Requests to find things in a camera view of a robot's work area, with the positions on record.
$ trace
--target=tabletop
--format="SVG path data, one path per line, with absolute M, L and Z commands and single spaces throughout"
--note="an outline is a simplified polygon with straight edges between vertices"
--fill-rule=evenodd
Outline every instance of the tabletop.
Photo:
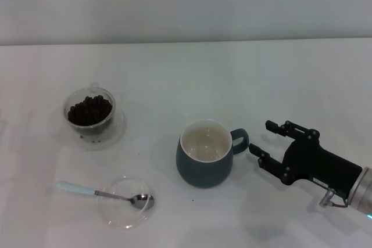
M 321 208 L 317 185 L 285 186 L 243 152 L 221 185 L 194 188 L 177 172 L 176 148 L 188 123 L 211 118 L 281 160 L 291 141 L 265 122 L 291 120 L 372 167 L 371 57 L 372 39 L 0 47 L 1 247 L 370 247 L 372 220 Z M 91 82 L 114 94 L 126 125 L 96 152 L 61 116 Z M 122 174 L 149 181 L 157 198 L 129 231 L 107 226 L 94 198 L 53 189 L 57 180 L 100 188 Z

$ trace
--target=mug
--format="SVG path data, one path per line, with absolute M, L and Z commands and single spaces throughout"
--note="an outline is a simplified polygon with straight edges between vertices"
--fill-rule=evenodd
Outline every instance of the mug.
M 243 138 L 233 146 L 233 140 Z M 221 123 L 196 120 L 186 127 L 178 142 L 176 165 L 182 178 L 199 188 L 222 183 L 233 167 L 233 155 L 248 148 L 244 129 L 229 132 Z

